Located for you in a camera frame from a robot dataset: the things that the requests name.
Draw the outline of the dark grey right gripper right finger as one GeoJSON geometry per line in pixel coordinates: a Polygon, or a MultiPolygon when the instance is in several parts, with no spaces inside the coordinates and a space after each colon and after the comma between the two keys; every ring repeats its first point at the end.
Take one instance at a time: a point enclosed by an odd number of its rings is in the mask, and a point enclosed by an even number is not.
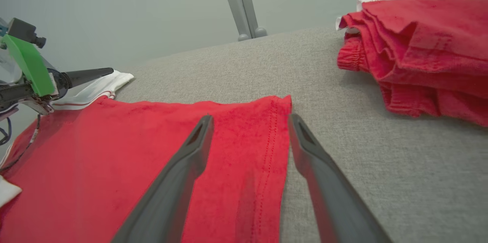
{"type": "Polygon", "coordinates": [[[322,243],[390,243],[392,240],[333,158],[298,114],[288,118],[298,172],[306,179],[322,243]]]}

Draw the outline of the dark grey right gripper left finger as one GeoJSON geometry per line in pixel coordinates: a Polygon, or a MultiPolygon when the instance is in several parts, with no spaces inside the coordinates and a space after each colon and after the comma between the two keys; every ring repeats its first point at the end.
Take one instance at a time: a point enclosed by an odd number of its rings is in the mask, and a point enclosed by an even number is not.
{"type": "Polygon", "coordinates": [[[112,242],[181,241],[194,183],[206,168],[213,132],[213,117],[203,116],[154,179],[112,242]]]}

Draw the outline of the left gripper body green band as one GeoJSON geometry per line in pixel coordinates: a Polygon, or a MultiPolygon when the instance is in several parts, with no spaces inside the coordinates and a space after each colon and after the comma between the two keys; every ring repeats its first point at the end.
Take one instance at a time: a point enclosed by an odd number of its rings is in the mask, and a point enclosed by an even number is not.
{"type": "Polygon", "coordinates": [[[49,63],[30,42],[5,35],[1,40],[13,63],[22,75],[14,83],[1,84],[1,115],[12,115],[19,104],[24,104],[41,115],[54,112],[52,101],[63,98],[68,89],[61,85],[60,71],[49,63]]]}

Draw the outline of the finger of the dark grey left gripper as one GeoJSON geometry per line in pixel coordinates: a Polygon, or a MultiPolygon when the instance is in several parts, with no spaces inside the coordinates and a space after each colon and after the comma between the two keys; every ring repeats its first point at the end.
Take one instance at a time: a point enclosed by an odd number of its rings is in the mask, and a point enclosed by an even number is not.
{"type": "Polygon", "coordinates": [[[93,80],[97,80],[101,77],[110,75],[114,72],[113,68],[101,68],[101,69],[89,69],[89,70],[77,70],[71,72],[61,73],[63,87],[71,89],[85,83],[89,83],[93,80]]]}

